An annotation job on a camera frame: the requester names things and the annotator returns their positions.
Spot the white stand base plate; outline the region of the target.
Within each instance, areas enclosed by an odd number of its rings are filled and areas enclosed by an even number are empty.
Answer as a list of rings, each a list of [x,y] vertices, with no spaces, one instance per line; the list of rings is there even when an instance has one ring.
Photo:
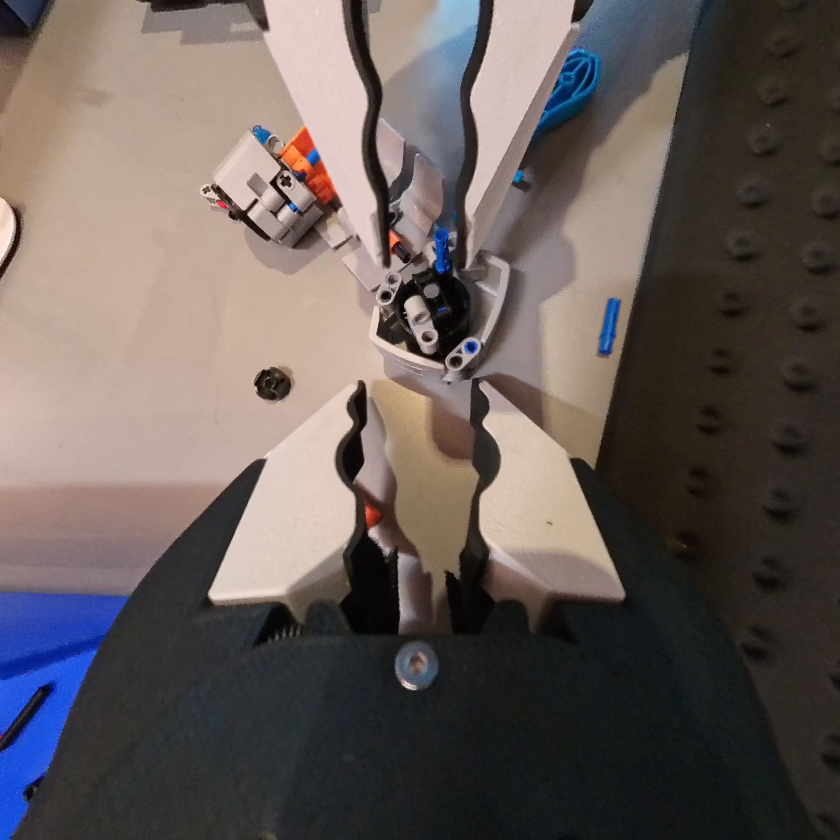
[[[1,197],[1,277],[15,257],[22,233],[22,224],[18,210]]]

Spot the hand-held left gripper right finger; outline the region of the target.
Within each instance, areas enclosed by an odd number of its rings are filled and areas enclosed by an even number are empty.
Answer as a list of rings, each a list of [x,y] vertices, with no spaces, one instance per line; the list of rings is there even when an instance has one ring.
[[[487,381],[474,381],[478,475],[467,585],[494,602],[621,604],[626,593],[566,450]]]

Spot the grey curved panel block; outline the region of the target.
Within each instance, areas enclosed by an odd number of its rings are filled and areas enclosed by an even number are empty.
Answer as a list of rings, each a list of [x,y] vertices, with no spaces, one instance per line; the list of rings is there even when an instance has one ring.
[[[382,358],[393,363],[399,372],[454,384],[474,376],[485,361],[508,294],[511,268],[507,261],[483,249],[466,271],[455,273],[470,295],[469,333],[443,361],[424,359],[389,344],[377,333],[380,313],[377,304],[374,307],[370,340]]]

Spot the small dark block parts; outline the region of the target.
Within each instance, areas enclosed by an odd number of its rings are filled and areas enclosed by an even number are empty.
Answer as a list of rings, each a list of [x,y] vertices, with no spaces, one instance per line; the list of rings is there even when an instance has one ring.
[[[27,679],[2,689],[2,817],[28,807],[54,757],[56,680]]]

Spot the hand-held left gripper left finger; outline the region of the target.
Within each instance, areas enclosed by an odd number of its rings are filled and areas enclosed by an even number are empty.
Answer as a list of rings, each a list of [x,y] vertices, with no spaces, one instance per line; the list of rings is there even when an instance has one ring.
[[[208,598],[216,606],[340,603],[345,557],[366,530],[355,479],[364,465],[362,381],[343,388],[269,451]]]

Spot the light blue plastic strip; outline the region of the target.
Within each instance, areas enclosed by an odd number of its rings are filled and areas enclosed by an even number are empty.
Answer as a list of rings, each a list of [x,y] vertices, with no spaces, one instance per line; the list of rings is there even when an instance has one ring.
[[[591,51],[574,48],[568,53],[535,124],[529,145],[581,113],[592,100],[601,70],[600,57]]]

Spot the loose blue axle pin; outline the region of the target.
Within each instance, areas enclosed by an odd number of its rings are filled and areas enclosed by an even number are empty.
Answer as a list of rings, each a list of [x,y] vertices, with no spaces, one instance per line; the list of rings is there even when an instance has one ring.
[[[621,306],[621,298],[610,297],[606,301],[602,328],[597,344],[597,354],[600,358],[607,358],[613,353]]]

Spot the small grey panel orange pin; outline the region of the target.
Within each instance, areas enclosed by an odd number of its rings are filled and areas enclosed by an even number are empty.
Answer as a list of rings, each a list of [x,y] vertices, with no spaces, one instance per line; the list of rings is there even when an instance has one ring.
[[[370,257],[338,197],[325,206],[324,216],[316,223],[318,232],[332,251],[347,243],[355,243],[355,248],[348,251],[342,260],[367,291],[391,285],[410,269],[425,265],[434,258],[433,229],[444,207],[443,176],[422,154],[415,153],[412,177],[407,181],[404,170],[410,148],[402,135],[383,119],[379,119],[377,124],[376,142],[390,189],[389,267],[379,266]]]

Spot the blue plastic bin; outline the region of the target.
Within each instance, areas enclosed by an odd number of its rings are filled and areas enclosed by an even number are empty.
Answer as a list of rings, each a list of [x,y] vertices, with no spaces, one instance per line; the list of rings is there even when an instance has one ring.
[[[28,809],[26,791],[46,773],[102,639],[127,596],[1,594],[1,730],[43,686],[49,688],[1,755],[1,838]]]

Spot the black round core blue pin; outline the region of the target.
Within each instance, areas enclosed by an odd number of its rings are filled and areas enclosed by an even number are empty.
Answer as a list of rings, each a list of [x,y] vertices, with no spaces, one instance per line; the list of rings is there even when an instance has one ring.
[[[451,234],[436,227],[422,254],[376,292],[377,333],[399,350],[443,361],[469,333],[471,301],[452,264]]]

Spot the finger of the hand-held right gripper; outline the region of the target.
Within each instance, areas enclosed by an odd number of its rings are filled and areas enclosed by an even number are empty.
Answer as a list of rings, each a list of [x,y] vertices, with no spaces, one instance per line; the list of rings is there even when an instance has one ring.
[[[477,257],[574,44],[574,1],[481,1],[460,83],[456,266]]]
[[[367,3],[265,1],[265,41],[355,233],[389,265],[389,187],[377,151],[382,83]]]

